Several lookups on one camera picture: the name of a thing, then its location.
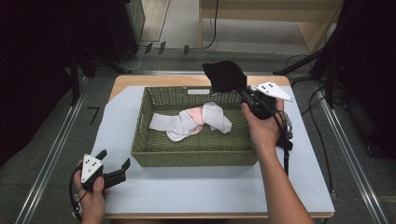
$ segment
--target table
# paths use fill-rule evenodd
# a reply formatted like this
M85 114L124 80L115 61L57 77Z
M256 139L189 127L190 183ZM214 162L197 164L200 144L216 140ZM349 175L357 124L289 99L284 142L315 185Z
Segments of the table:
M203 19L214 19L215 0L200 0L199 46ZM337 22L343 0L219 0L218 19L296 21L310 53L314 53Z
M247 77L249 85L273 80L293 95L286 77ZM120 169L127 158L127 180L111 188L106 218L267 217L260 166L140 167L131 156L144 86L210 86L202 76L120 76L116 79L92 155L107 149L104 172ZM290 182L312 217L331 217L332 200L296 102L285 102L293 123ZM283 151L277 149L283 162Z

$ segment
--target green basket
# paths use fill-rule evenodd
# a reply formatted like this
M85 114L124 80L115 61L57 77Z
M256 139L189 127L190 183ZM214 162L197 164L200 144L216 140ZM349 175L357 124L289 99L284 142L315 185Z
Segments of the green basket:
M189 94L205 90L209 94ZM210 87L146 87L137 118L132 156L142 167L253 165L257 156L236 91L212 92ZM177 115L181 110L215 102L233 127L229 133L205 124L195 135L172 142L165 132L149 129L153 113Z

